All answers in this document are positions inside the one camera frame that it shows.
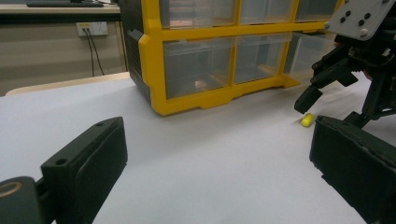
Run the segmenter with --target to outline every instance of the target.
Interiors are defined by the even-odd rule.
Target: plastic drawer
[[[234,83],[277,75],[279,60],[288,41],[290,34],[240,36]]]
[[[337,0],[300,0],[296,21],[326,21],[337,7]]]
[[[281,23],[290,20],[291,0],[244,0],[241,24]]]
[[[161,0],[163,28],[199,28],[234,24],[235,0]]]
[[[163,44],[166,98],[228,84],[232,37]]]
[[[298,39],[290,69],[290,76],[305,83],[314,71],[312,64],[334,49],[334,35],[293,34]]]

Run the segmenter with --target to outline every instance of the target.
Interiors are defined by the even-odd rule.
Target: electrical socket
[[[91,23],[93,35],[107,35],[107,23],[105,21],[96,21]]]
[[[78,35],[85,36],[84,29],[90,31],[91,35],[108,35],[107,23],[105,21],[76,22]]]

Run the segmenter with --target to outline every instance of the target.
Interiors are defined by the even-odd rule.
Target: wall
[[[120,24],[107,23],[108,35],[94,36],[106,75],[125,72]],[[94,73],[101,76],[93,50]],[[92,76],[91,51],[75,23],[0,26],[0,95],[19,87]]]

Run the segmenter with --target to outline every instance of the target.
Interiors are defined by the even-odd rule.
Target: white tabletop
[[[361,111],[369,81],[332,85],[312,108]],[[212,109],[157,115],[132,80],[0,98],[0,180],[29,175],[94,123],[123,116],[129,161],[94,223],[361,224],[308,155],[314,127],[293,104],[305,86],[261,91]],[[372,122],[396,144],[395,118]]]

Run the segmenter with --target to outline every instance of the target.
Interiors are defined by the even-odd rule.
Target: screw
[[[367,29],[361,29],[361,37],[367,36],[369,31]]]
[[[324,28],[326,30],[330,28],[330,23],[328,21],[326,21],[326,23],[324,23]]]

